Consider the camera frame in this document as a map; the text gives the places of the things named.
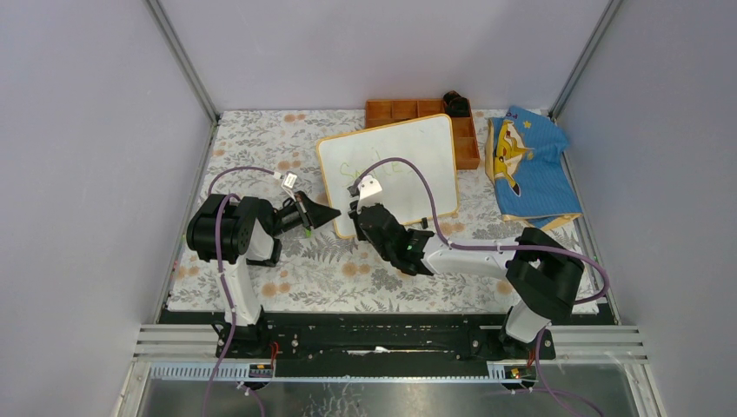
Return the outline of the yellow framed whiteboard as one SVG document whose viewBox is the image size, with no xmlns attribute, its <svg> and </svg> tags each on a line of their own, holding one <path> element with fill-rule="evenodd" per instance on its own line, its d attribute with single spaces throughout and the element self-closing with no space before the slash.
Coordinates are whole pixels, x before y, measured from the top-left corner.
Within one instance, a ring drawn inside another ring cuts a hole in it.
<svg viewBox="0 0 737 417">
<path fill-rule="evenodd" d="M 349 187 L 363 173 L 381 185 L 380 203 L 398 222 L 408 225 L 430 219 L 427 183 L 438 216 L 459 208 L 459 187 L 451 119 L 425 116 L 321 139 L 316 145 L 329 205 L 341 210 L 333 220 L 342 239 L 356 236 L 349 218 L 353 200 Z"/>
</svg>

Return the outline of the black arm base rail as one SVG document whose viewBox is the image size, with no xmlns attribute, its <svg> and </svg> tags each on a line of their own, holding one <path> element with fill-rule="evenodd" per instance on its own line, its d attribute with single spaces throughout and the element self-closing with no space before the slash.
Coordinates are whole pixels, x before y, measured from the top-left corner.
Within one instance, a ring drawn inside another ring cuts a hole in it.
<svg viewBox="0 0 737 417">
<path fill-rule="evenodd" d="M 488 362 L 556 357 L 550 331 L 518 342 L 502 332 L 501 314 L 266 312 L 234 337 L 222 313 L 164 312 L 159 322 L 201 327 L 216 339 L 207 354 L 261 361 L 279 377 L 481 376 Z"/>
</svg>

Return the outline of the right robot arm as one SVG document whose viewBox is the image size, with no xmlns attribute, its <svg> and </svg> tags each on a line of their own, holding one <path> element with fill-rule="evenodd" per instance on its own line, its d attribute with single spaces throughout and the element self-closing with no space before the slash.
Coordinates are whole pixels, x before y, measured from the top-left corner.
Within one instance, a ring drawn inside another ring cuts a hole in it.
<svg viewBox="0 0 737 417">
<path fill-rule="evenodd" d="M 468 274 L 505 279 L 520 300 L 507 313 L 498 335 L 500 350 L 519 358 L 538 333 L 573 312 L 582 260 L 537 228 L 502 242 L 445 243 L 428 229 L 402 226 L 381 204 L 352 203 L 349 218 L 359 240 L 406 275 Z"/>
</svg>

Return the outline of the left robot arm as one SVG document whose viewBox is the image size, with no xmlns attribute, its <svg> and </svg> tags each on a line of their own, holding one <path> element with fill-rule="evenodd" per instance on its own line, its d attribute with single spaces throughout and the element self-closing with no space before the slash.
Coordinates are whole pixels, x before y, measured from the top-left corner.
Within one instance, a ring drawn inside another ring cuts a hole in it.
<svg viewBox="0 0 737 417">
<path fill-rule="evenodd" d="M 235 342 L 250 357 L 267 351 L 270 336 L 249 267 L 275 267 L 281 235 L 295 228 L 315 230 L 340 215 L 340 210 L 314 202 L 302 191 L 280 208 L 253 196 L 213 194 L 205 199 L 189 221 L 185 240 L 199 260 L 217 266 L 225 313 L 224 323 L 214 329 L 223 341 Z"/>
</svg>

